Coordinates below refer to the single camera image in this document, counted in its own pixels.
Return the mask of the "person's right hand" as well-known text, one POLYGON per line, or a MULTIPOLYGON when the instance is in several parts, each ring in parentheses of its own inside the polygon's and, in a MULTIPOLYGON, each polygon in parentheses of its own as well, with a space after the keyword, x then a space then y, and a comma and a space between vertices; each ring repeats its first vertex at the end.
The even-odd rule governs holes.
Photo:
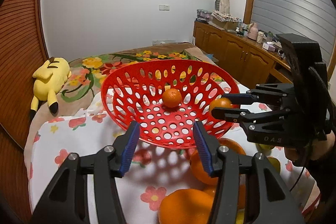
POLYGON ((285 148, 285 156, 295 166, 304 166, 309 160, 318 160, 332 150, 335 144, 335 134, 332 131, 327 134, 327 139, 314 140, 308 146, 307 152, 300 152, 298 149, 285 148))

